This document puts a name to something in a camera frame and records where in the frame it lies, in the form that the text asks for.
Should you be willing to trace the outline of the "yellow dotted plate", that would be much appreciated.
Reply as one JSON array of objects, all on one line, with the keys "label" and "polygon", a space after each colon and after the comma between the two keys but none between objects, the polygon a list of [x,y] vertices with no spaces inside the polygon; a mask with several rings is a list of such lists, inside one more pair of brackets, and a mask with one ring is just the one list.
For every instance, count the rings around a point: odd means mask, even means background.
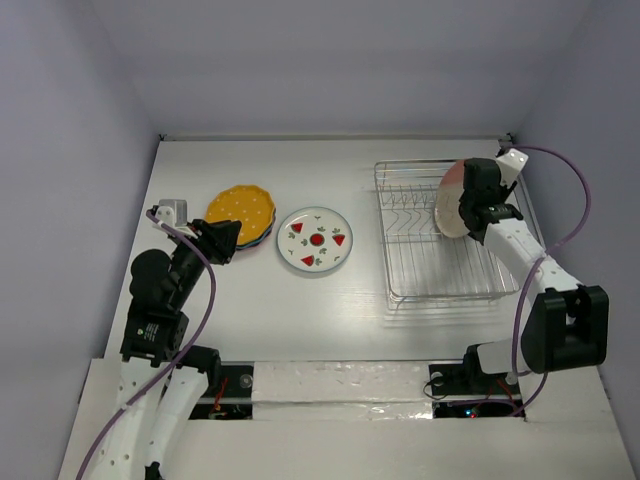
[{"label": "yellow dotted plate", "polygon": [[205,213],[209,223],[239,220],[241,233],[237,244],[257,239],[276,215],[275,203],[268,191],[256,185],[236,185],[219,193]]}]

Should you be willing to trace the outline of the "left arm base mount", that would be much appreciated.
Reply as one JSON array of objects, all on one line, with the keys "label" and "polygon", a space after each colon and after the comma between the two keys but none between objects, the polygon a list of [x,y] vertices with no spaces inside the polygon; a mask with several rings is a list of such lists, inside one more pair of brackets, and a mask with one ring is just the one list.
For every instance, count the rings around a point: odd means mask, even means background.
[{"label": "left arm base mount", "polygon": [[197,401],[189,419],[251,420],[253,383],[253,363],[223,363],[218,386]]}]

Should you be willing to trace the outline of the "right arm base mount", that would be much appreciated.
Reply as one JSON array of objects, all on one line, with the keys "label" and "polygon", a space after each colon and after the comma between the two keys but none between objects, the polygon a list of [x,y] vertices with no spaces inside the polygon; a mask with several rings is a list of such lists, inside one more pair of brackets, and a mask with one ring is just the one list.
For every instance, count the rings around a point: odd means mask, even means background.
[{"label": "right arm base mount", "polygon": [[423,393],[431,400],[435,419],[506,418],[524,413],[517,382],[507,382],[506,374],[479,374],[470,377],[462,363],[429,366],[429,380]]}]

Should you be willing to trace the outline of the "white plate red rim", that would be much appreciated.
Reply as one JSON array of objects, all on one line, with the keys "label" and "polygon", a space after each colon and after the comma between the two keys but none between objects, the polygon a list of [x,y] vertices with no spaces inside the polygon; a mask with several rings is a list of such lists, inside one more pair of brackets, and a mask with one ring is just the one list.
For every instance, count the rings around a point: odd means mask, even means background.
[{"label": "white plate red rim", "polygon": [[464,160],[458,160],[442,177],[436,192],[434,218],[439,231],[448,238],[461,238],[469,233],[459,214],[464,193]]}]

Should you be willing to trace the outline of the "blue dotted plate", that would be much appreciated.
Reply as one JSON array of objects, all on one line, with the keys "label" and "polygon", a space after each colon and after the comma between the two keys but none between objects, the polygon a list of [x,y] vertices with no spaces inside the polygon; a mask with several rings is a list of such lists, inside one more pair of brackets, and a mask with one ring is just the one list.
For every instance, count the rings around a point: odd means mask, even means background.
[{"label": "blue dotted plate", "polygon": [[271,223],[268,225],[268,227],[266,228],[266,230],[255,240],[252,240],[250,242],[247,242],[245,244],[237,244],[236,245],[236,251],[242,251],[242,250],[247,250],[250,248],[253,248],[257,245],[259,245],[260,243],[262,243],[272,232],[273,230],[273,226],[275,223],[276,217],[275,215],[273,216]]}]

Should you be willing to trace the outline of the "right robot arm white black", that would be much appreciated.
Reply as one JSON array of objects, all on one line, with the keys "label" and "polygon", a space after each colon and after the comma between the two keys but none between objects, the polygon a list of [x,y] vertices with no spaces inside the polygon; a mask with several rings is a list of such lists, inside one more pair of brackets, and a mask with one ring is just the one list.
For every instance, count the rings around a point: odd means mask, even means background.
[{"label": "right robot arm white black", "polygon": [[498,161],[464,162],[459,214],[474,240],[499,259],[520,287],[512,336],[475,346],[460,368],[462,384],[482,392],[498,373],[526,375],[597,366],[607,355],[609,296],[569,274],[507,199],[513,183]]}]

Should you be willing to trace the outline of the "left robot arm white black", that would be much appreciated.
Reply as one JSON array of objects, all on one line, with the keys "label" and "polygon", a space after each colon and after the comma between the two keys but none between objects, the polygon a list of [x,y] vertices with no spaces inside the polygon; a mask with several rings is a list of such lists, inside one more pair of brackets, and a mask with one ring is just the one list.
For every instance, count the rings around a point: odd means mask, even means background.
[{"label": "left robot arm white black", "polygon": [[224,385],[217,350],[185,336],[183,311],[201,275],[228,264],[239,221],[197,219],[178,229],[147,214],[176,248],[132,262],[116,406],[76,473],[79,479],[161,479],[196,403]]}]

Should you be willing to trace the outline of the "white patterned plate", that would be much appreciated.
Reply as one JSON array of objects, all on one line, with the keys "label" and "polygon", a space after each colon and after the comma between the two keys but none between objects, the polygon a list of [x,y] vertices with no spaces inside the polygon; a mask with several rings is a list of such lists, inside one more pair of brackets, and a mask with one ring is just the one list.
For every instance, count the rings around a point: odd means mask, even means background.
[{"label": "white patterned plate", "polygon": [[353,248],[353,231],[338,212],[306,207],[290,214],[276,235],[283,260],[296,270],[320,274],[340,267]]}]

